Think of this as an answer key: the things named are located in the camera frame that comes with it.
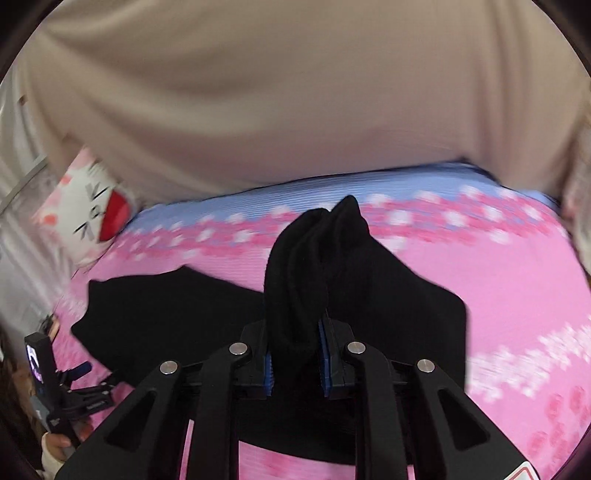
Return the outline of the person's left hand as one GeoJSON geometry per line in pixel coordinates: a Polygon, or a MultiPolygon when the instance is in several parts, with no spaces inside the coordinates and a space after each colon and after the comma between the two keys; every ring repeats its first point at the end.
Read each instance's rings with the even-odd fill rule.
{"type": "Polygon", "coordinates": [[[45,433],[41,438],[42,479],[54,479],[67,460],[66,450],[72,446],[70,439],[61,434],[45,433]]]}

